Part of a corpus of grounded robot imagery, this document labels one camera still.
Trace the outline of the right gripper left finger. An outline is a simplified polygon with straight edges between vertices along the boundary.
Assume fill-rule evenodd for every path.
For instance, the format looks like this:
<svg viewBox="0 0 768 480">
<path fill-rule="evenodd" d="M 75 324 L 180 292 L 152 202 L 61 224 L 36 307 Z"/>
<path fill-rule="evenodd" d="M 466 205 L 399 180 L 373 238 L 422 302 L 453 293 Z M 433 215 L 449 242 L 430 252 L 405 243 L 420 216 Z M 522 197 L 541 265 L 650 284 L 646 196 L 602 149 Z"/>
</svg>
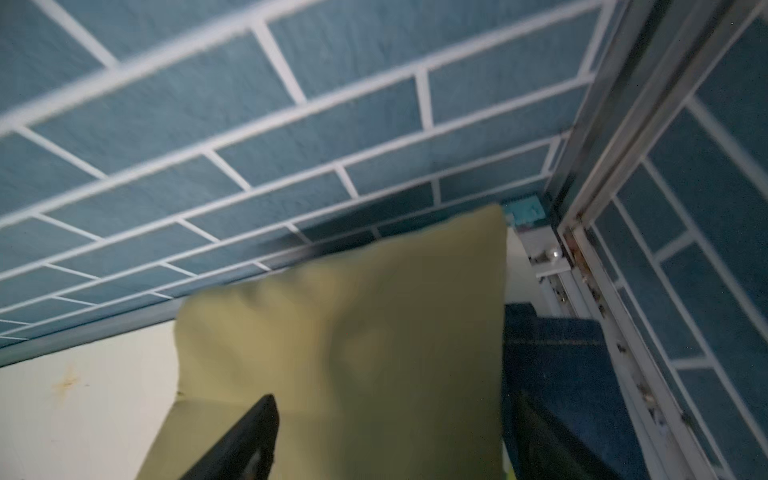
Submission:
<svg viewBox="0 0 768 480">
<path fill-rule="evenodd" d="M 264 395 L 181 479 L 267 480 L 279 426 L 275 397 Z"/>
</svg>

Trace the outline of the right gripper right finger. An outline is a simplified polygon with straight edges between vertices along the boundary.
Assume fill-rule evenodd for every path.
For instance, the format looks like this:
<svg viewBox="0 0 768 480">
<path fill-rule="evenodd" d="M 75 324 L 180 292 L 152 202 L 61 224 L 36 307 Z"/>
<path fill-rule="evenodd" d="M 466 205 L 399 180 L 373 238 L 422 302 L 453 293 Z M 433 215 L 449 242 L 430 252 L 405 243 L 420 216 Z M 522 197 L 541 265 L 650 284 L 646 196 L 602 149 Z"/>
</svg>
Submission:
<svg viewBox="0 0 768 480">
<path fill-rule="evenodd" d="M 515 441 L 523 479 L 619 479 L 551 412 L 515 398 Z"/>
</svg>

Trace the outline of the dark blue denim skirt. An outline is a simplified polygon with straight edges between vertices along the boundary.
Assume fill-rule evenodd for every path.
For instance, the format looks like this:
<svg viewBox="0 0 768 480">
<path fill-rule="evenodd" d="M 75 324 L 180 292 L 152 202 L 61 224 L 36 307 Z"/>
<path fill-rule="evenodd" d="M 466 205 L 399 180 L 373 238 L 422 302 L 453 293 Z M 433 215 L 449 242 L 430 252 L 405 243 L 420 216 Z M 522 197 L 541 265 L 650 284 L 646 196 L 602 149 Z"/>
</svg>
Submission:
<svg viewBox="0 0 768 480">
<path fill-rule="evenodd" d="M 619 479 L 648 478 L 600 323 L 540 317 L 530 304 L 508 304 L 504 314 L 502 438 L 515 476 L 523 479 L 515 441 L 515 398 L 529 395 Z"/>
</svg>

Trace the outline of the olive khaki skirt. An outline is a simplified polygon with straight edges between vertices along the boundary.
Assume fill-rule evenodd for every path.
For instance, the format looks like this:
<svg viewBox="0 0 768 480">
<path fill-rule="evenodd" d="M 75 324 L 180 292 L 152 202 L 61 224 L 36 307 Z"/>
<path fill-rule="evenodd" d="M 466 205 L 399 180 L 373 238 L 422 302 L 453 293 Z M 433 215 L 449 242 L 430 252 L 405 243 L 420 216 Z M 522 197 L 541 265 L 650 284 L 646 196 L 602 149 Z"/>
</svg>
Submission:
<svg viewBox="0 0 768 480">
<path fill-rule="evenodd" d="M 139 471 L 178 479 L 261 397 L 275 479 L 498 479 L 507 226 L 488 206 L 188 297 Z"/>
</svg>

